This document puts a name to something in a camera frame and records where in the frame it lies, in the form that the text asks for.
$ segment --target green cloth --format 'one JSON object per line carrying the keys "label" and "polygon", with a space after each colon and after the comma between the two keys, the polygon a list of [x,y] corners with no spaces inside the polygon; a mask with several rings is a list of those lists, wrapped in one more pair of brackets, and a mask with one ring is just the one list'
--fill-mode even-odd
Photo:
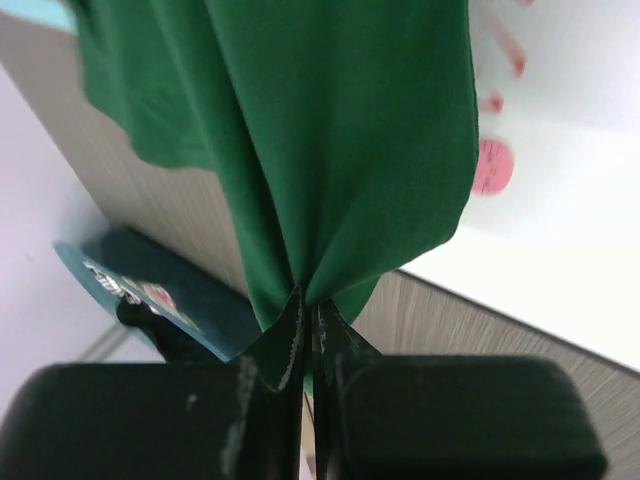
{"label": "green cloth", "polygon": [[474,176],[467,0],[70,0],[91,103],[214,171],[263,328],[294,285],[347,321],[446,242]]}

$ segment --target red marking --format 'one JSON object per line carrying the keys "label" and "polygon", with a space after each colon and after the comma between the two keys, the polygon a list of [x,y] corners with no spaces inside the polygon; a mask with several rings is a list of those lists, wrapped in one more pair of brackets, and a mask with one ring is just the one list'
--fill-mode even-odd
{"label": "red marking", "polygon": [[482,4],[478,6],[480,7],[478,12],[489,27],[489,31],[500,49],[509,58],[516,76],[521,76],[527,64],[527,55],[524,49],[491,10]]}
{"label": "red marking", "polygon": [[478,109],[486,113],[500,113],[504,107],[504,98],[502,95],[493,93],[489,98],[478,99]]}

